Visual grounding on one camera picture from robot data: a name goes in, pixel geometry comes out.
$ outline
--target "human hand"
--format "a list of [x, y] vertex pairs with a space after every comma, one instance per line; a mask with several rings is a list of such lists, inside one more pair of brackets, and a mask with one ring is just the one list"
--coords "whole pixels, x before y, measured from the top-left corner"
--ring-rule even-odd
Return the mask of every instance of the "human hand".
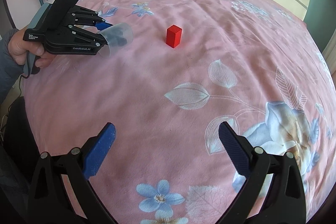
[[38, 68], [46, 68], [51, 64], [56, 55], [50, 54], [44, 50], [43, 45], [40, 42], [28, 42], [24, 41], [23, 35], [27, 27], [19, 30], [8, 44], [8, 51], [10, 56], [18, 65], [24, 65], [26, 63], [27, 51], [40, 57], [36, 60], [35, 66]]

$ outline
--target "person's arm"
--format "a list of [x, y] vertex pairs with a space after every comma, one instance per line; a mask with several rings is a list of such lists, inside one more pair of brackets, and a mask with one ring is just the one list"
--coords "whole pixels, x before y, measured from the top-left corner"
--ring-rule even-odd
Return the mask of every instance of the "person's arm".
[[0, 104], [23, 73], [23, 66], [18, 65], [8, 52], [8, 43], [18, 31], [18, 29], [10, 30], [0, 41]]
[[0, 41], [0, 104], [23, 73], [27, 51], [41, 57], [35, 63], [40, 68], [49, 66], [55, 58], [55, 55], [44, 51], [41, 43], [23, 41], [25, 30], [10, 30]]

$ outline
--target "sleeve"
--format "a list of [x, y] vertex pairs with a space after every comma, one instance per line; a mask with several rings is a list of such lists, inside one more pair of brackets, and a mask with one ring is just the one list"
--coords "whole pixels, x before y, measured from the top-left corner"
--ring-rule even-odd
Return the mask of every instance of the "sleeve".
[[10, 30], [0, 41], [0, 104], [23, 73], [23, 66], [18, 65], [8, 52], [8, 43], [17, 31], [17, 29]]

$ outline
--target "screw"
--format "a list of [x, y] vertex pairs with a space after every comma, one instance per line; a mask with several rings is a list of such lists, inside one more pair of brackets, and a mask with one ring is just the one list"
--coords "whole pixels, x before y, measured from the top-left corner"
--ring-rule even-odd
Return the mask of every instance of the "screw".
[[264, 152], [264, 150], [261, 148], [261, 147], [256, 147], [254, 148], [254, 151], [257, 153], [257, 154], [262, 154]]
[[48, 153], [47, 152], [43, 152], [41, 154], [41, 159], [45, 159], [47, 156], [48, 156]]
[[287, 156], [288, 158], [290, 158], [290, 159], [294, 158], [294, 155], [293, 155], [292, 152], [287, 152], [287, 153], [286, 153], [286, 156]]
[[77, 155], [77, 154], [79, 154], [80, 151], [81, 150], [78, 147], [75, 147], [75, 148], [71, 149], [71, 154]]

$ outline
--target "cable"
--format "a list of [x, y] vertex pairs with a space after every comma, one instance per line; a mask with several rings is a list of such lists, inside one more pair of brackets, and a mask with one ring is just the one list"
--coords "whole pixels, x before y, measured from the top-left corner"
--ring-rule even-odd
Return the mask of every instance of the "cable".
[[[27, 67], [28, 67], [28, 76], [20, 75], [20, 80], [19, 80], [19, 91], [20, 91], [20, 94], [19, 94], [19, 96], [18, 96], [17, 98], [21, 97], [21, 95], [22, 95], [22, 90], [21, 90], [21, 80], [22, 80], [22, 78], [24, 78], [24, 79], [28, 79], [29, 76], [30, 76], [29, 52], [28, 52], [28, 51], [27, 51], [26, 61], [27, 61]], [[12, 102], [12, 103], [10, 104], [10, 106], [8, 107], [7, 114], [9, 113], [9, 111], [10, 111], [10, 109], [11, 109], [11, 106], [13, 105], [14, 102]]]

